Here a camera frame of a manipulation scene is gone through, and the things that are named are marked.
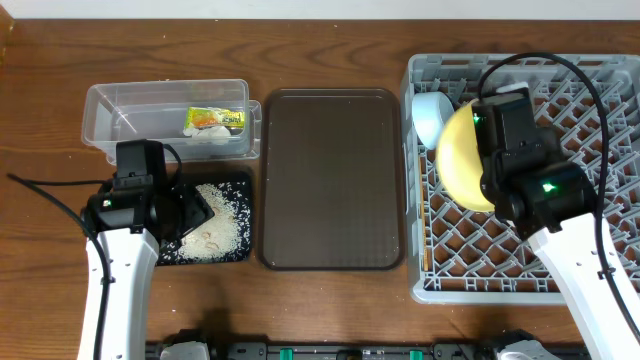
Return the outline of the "white tissue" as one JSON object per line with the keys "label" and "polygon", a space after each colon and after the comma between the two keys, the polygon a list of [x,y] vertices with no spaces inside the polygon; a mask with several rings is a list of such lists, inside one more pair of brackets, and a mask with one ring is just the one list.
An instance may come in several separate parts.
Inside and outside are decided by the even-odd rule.
{"label": "white tissue", "polygon": [[205,128],[188,127],[183,130],[183,134],[192,138],[228,138],[231,132],[225,126],[211,126]]}

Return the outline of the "yellow plate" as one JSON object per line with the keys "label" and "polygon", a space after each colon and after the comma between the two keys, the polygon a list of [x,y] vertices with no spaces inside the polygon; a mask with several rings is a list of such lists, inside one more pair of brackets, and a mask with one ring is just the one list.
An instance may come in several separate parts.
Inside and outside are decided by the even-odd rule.
{"label": "yellow plate", "polygon": [[435,165],[441,184],[456,204],[475,212],[493,212],[495,206],[481,191],[483,167],[473,118],[475,103],[472,100],[460,107],[447,120],[437,144]]}

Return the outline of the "green orange snack wrapper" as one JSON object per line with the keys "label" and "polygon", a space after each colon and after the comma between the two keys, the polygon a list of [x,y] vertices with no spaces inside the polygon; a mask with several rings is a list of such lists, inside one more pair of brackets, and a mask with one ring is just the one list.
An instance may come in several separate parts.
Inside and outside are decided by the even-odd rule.
{"label": "green orange snack wrapper", "polygon": [[215,107],[189,107],[185,121],[185,128],[196,129],[215,126],[243,128],[244,125],[244,112]]}

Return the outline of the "wooden chopstick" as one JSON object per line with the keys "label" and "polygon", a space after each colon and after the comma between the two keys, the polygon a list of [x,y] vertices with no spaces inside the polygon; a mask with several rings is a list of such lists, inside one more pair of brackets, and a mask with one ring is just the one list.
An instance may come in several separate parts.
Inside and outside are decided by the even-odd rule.
{"label": "wooden chopstick", "polygon": [[425,184],[425,180],[424,180],[424,174],[420,175],[420,200],[421,200],[421,205],[420,205],[420,214],[421,214],[421,222],[422,222],[422,245],[423,245],[423,250],[422,250],[422,270],[424,272],[428,272],[429,268],[430,268],[430,253],[429,253],[429,248],[428,248],[428,244],[429,244],[429,240],[430,240],[430,220],[429,220],[429,201],[428,201],[428,186]]}

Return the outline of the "light blue bowl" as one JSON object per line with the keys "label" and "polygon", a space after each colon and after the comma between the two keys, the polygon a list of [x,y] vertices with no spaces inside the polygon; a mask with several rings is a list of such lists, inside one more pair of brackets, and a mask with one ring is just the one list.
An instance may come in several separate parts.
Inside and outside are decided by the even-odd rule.
{"label": "light blue bowl", "polygon": [[412,120],[417,136],[429,150],[437,147],[444,125],[454,113],[454,107],[442,92],[418,93],[412,99]]}

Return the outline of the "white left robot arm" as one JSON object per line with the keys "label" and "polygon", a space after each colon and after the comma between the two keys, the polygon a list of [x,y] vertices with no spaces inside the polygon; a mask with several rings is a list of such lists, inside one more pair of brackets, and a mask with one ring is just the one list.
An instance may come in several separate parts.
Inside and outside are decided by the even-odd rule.
{"label": "white left robot arm", "polygon": [[81,215],[88,289],[79,359],[143,359],[151,283],[162,240],[187,229],[181,189],[150,175],[116,177]]}

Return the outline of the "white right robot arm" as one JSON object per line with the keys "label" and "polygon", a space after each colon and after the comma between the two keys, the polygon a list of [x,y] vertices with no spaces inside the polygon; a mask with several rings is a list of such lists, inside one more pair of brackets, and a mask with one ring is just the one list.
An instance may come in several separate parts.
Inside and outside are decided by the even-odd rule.
{"label": "white right robot arm", "polygon": [[639,296],[613,253],[603,193],[577,164],[441,143],[436,166],[457,204],[515,224],[559,287],[593,358],[638,358]]}

